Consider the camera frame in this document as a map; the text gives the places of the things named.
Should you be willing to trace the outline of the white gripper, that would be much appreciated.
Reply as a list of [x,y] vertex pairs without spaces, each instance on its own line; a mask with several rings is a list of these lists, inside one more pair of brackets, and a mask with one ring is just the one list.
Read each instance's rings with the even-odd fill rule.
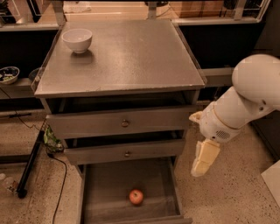
[[202,112],[198,111],[189,116],[189,120],[199,124],[200,133],[206,138],[196,144],[195,159],[191,174],[200,177],[207,173],[210,166],[220,153],[218,143],[226,143],[236,137],[241,130],[232,129],[224,124],[215,114],[214,103],[211,102]]

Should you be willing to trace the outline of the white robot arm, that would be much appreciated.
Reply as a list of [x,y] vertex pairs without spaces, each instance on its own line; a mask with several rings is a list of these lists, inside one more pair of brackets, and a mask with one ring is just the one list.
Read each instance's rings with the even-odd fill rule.
[[232,83],[218,100],[189,116],[205,137],[196,144],[194,177],[207,173],[221,144],[239,135],[244,125],[280,110],[280,59],[267,54],[248,56],[234,68]]

